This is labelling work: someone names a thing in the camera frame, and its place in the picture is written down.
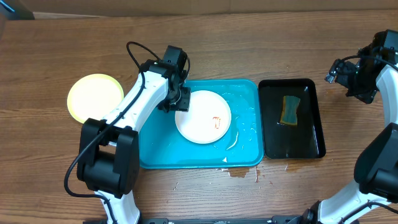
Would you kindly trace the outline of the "white plate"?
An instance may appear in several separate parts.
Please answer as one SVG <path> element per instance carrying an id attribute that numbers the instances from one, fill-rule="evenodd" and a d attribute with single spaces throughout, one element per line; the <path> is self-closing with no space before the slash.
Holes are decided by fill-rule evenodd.
<path id="1" fill-rule="evenodd" d="M 231 109 L 219 94 L 194 91 L 190 96 L 187 112 L 175 113 L 175 124 L 180 134 L 197 144 L 209 144 L 221 139 L 232 120 Z"/>

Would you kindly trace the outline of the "green yellow sponge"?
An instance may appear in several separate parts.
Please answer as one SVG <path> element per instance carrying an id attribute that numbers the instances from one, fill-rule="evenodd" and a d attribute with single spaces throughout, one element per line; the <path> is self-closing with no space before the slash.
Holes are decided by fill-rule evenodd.
<path id="1" fill-rule="evenodd" d="M 298 123 L 297 109 L 299 104 L 300 98 L 290 95 L 284 96 L 279 123 L 283 125 L 296 126 Z"/>

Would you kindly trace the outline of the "yellow-green plate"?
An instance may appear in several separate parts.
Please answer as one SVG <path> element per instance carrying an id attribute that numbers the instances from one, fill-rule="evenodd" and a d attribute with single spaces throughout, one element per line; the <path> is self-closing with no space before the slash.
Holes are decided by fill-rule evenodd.
<path id="1" fill-rule="evenodd" d="M 67 108 L 80 123 L 88 118 L 100 120 L 124 99 L 120 83 L 113 77 L 94 73 L 79 79 L 67 96 Z"/>

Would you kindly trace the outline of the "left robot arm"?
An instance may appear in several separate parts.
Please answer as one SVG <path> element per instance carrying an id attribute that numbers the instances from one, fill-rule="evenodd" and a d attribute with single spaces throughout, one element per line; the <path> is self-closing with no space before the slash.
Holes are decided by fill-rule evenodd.
<path id="1" fill-rule="evenodd" d="M 79 154 L 72 162 L 78 180 L 103 203 L 105 223 L 139 223 L 133 186 L 139 172 L 139 131 L 150 114 L 189 109 L 189 70 L 185 63 L 148 60 L 139 67 L 136 83 L 115 109 L 101 120 L 82 126 Z"/>

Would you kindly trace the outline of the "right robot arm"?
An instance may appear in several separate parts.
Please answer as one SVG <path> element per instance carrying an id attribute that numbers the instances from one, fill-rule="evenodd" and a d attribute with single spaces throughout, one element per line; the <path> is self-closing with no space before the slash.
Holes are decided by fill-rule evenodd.
<path id="1" fill-rule="evenodd" d="M 370 44 L 354 57 L 356 65 L 351 57 L 335 60 L 325 80 L 340 83 L 362 101 L 380 92 L 385 128 L 359 155 L 348 185 L 300 216 L 274 216 L 271 223 L 358 223 L 378 207 L 397 212 L 390 207 L 397 203 L 397 47 Z"/>

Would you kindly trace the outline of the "teal plastic tray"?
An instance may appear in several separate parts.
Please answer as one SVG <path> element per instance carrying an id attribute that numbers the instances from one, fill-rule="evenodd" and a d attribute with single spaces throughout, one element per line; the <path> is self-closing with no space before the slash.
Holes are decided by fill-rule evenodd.
<path id="1" fill-rule="evenodd" d="M 175 124 L 175 113 L 154 110 L 139 133 L 140 165 L 145 169 L 251 167 L 264 156 L 258 89 L 246 79 L 189 80 L 192 91 L 208 90 L 222 96 L 231 109 L 226 134 L 209 144 L 185 139 Z"/>

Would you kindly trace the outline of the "black plastic tray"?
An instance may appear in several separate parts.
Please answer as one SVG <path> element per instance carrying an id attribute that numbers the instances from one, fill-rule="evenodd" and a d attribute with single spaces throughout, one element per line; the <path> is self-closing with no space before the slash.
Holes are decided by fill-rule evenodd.
<path id="1" fill-rule="evenodd" d="M 315 83 L 308 78 L 263 80 L 258 85 L 264 154 L 270 159 L 319 159 L 326 146 Z M 279 123 L 286 95 L 300 98 L 296 126 Z"/>

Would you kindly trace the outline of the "dark object top-left corner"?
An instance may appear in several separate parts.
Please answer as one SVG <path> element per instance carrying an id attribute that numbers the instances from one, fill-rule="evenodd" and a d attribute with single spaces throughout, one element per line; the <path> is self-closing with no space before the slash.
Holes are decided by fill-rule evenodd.
<path id="1" fill-rule="evenodd" d="M 21 0 L 1 0 L 1 15 L 8 20 L 34 20 L 34 14 Z"/>

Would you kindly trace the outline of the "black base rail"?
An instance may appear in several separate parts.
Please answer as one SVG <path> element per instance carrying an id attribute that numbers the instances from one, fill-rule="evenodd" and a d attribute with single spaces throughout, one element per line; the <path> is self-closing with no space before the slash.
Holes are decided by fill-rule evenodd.
<path id="1" fill-rule="evenodd" d="M 299 224 L 302 216 L 273 216 L 272 218 L 232 218 L 232 219 L 181 219 L 140 218 L 138 224 Z"/>

